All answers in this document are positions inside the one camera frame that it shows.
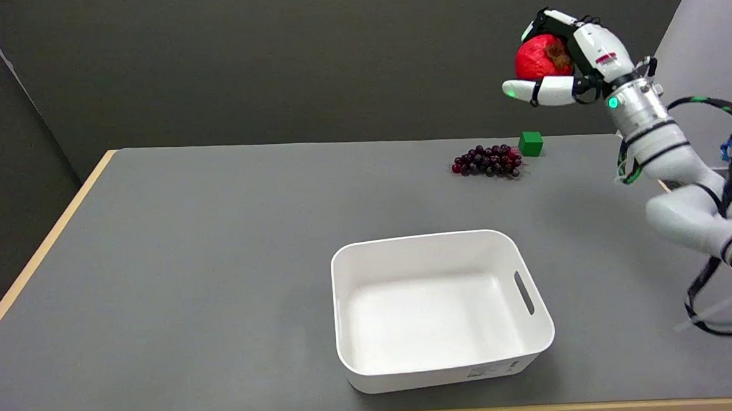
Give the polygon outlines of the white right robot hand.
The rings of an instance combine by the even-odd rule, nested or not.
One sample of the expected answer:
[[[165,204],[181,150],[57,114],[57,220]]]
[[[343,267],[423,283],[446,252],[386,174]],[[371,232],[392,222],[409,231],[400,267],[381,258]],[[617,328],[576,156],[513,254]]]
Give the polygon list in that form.
[[[580,19],[555,9],[543,8],[522,33],[521,43],[529,44],[547,35],[557,45],[557,54],[568,64],[567,75],[515,76],[502,84],[509,98],[533,107],[587,104],[582,95],[593,91],[593,102],[637,79],[635,64],[612,31],[597,17]]]

